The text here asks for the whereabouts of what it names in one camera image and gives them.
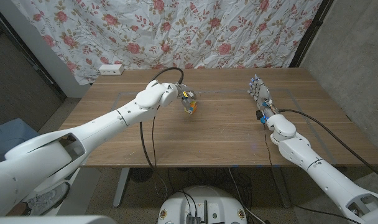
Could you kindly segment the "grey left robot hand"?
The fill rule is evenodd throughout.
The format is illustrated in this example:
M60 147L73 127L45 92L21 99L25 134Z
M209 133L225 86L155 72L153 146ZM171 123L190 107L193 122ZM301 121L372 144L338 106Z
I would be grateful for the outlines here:
M182 105L184 106L184 111L193 114L196 111L196 93L187 85L181 83L176 84L178 89L177 98L181 99Z

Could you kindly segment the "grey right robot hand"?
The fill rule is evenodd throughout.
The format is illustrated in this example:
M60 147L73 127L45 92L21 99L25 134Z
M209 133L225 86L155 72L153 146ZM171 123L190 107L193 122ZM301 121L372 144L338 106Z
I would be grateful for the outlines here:
M278 109L274 106L269 88L257 75L251 78L247 93L256 103L259 110L259 112L257 112L259 119L267 120L271 116L279 113Z

